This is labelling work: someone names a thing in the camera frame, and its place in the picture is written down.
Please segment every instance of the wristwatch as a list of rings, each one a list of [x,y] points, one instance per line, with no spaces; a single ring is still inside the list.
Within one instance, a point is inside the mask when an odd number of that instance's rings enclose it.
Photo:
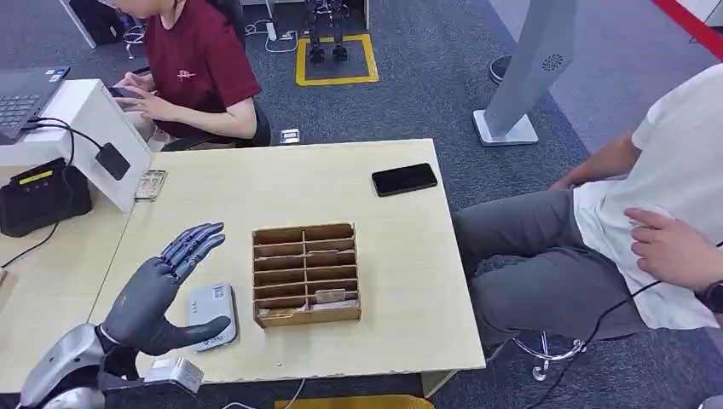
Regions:
[[[723,314],[723,279],[711,284],[703,293],[701,301],[713,314]]]

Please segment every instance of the light wood tabletop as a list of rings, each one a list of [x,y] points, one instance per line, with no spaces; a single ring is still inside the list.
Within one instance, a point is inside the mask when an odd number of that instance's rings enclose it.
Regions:
[[[427,162],[439,186],[388,198],[371,174]],[[136,269],[182,230],[224,222],[226,242],[186,280],[167,317],[186,325],[188,293],[227,282],[239,335],[185,356],[206,382],[425,372],[431,393],[454,371],[484,367],[465,276],[431,140],[159,153],[168,171],[155,202],[132,212],[91,322]],[[361,320],[261,329],[252,319],[252,231],[354,223]],[[143,374],[150,358],[138,360]]]
[[[20,170],[0,168],[0,177]],[[19,392],[38,360],[88,321],[129,215],[94,191],[94,209],[63,221],[43,246],[0,279],[0,393]],[[0,263],[39,243],[51,227],[23,238],[0,234]]]

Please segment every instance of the red t-shirt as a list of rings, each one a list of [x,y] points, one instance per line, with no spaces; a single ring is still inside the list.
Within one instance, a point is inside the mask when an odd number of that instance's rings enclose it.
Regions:
[[[205,0],[186,0],[176,24],[147,21],[148,62],[159,96],[202,112],[226,112],[261,92],[246,52],[226,18]],[[198,135],[189,125],[156,121],[175,137]]]

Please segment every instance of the man's hand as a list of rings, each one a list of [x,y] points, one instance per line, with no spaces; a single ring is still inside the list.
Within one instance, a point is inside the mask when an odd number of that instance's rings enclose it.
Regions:
[[[156,89],[156,84],[153,81],[153,75],[148,74],[140,76],[134,74],[133,72],[127,72],[123,79],[118,81],[118,83],[114,86],[118,88],[125,88],[129,86],[136,87],[147,92],[153,92]]]
[[[627,209],[625,216],[643,225],[633,229],[632,250],[653,278],[696,292],[723,279],[723,253],[692,227],[647,210]]]
[[[137,87],[127,86],[125,88],[141,97],[114,98],[119,105],[124,107],[126,112],[142,112],[141,117],[145,119],[178,122],[179,112],[181,111],[178,105],[173,105],[163,98]]]

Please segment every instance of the black smartphone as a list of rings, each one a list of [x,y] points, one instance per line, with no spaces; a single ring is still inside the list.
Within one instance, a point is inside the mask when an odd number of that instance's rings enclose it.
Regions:
[[[107,87],[113,98],[140,98],[135,92],[121,87]]]
[[[412,192],[437,185],[437,177],[429,164],[414,164],[403,168],[382,170],[372,174],[380,198]]]

